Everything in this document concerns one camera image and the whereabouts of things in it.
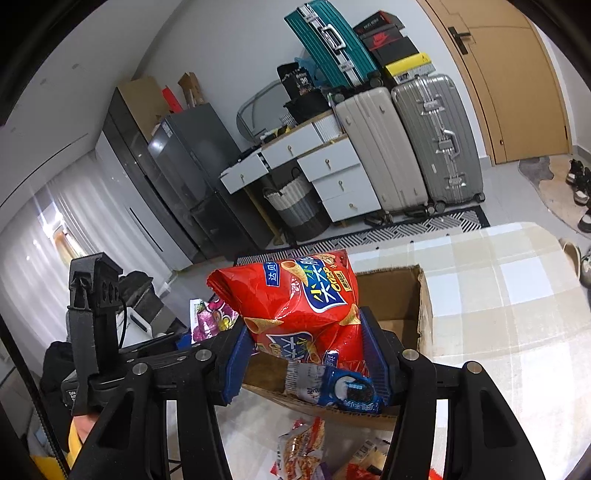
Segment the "person left hand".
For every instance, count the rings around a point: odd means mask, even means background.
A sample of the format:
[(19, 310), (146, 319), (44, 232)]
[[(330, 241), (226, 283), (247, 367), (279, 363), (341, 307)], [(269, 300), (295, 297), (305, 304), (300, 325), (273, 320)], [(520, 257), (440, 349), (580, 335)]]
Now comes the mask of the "person left hand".
[(81, 443), (86, 441), (98, 418), (99, 415), (96, 413), (89, 413), (73, 417), (73, 425)]

